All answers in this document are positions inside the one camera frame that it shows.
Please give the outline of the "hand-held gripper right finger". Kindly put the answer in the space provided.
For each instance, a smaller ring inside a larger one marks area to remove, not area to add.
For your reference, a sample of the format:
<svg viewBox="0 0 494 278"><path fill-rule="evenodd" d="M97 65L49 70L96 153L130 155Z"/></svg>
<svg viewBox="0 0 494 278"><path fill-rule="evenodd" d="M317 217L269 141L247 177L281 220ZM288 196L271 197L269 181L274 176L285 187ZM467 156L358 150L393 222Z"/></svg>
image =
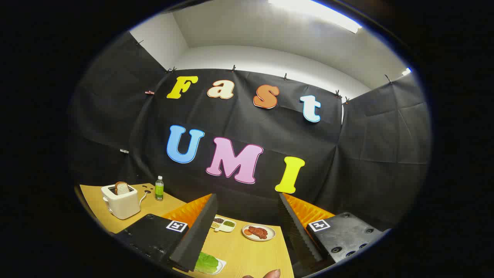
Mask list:
<svg viewBox="0 0 494 278"><path fill-rule="evenodd" d="M346 262L386 234L351 211L331 213L286 193L279 194L279 220L295 273L317 273Z"/></svg>

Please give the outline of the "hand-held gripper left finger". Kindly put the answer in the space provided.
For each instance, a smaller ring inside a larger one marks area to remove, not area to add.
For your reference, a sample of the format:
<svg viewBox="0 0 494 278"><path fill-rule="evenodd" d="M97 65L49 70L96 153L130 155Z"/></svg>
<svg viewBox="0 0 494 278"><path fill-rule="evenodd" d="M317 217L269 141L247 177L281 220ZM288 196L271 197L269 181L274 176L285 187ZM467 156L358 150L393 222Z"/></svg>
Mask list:
<svg viewBox="0 0 494 278"><path fill-rule="evenodd" d="M160 268L194 271L217 211L211 193L162 216L146 214L114 237Z"/></svg>

